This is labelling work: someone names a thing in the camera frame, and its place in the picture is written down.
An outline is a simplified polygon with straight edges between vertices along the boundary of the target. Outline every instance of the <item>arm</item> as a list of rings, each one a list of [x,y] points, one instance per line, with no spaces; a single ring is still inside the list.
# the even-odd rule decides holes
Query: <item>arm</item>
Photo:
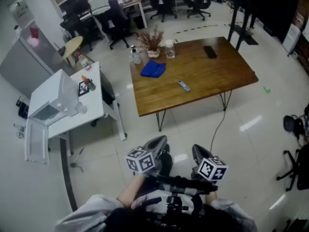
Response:
[[[136,174],[130,184],[127,185],[126,189],[118,196],[117,200],[121,202],[124,207],[130,207],[144,180],[145,177],[143,175]]]
[[[218,199],[218,196],[215,191],[211,192],[208,195],[205,195],[205,203],[207,205],[210,205],[212,201],[217,200],[217,199]]]

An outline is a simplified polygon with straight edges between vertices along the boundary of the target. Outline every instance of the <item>flower pot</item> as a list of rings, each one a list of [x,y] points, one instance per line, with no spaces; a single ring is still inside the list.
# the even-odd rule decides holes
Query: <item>flower pot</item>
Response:
[[[147,51],[147,53],[150,58],[158,58],[160,56],[160,48],[156,51]]]

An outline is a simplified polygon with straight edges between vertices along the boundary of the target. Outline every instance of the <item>glass jar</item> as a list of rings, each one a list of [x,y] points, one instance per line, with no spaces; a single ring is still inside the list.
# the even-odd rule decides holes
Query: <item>glass jar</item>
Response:
[[[165,53],[166,57],[169,59],[173,59],[176,56],[175,53],[175,43],[173,40],[167,40],[165,41]]]

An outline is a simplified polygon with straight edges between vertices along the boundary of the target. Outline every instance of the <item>black phone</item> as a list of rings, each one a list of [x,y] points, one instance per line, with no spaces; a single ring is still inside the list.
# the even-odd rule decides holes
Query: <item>black phone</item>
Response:
[[[217,58],[217,55],[211,46],[209,45],[204,46],[204,51],[206,52],[209,58]]]

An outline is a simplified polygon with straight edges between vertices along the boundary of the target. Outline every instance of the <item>refrigerator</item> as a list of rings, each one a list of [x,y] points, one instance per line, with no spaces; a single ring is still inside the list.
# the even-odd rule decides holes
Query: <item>refrigerator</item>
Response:
[[[30,99],[32,92],[58,70],[74,73],[51,45],[34,20],[17,33],[0,65],[0,74]]]

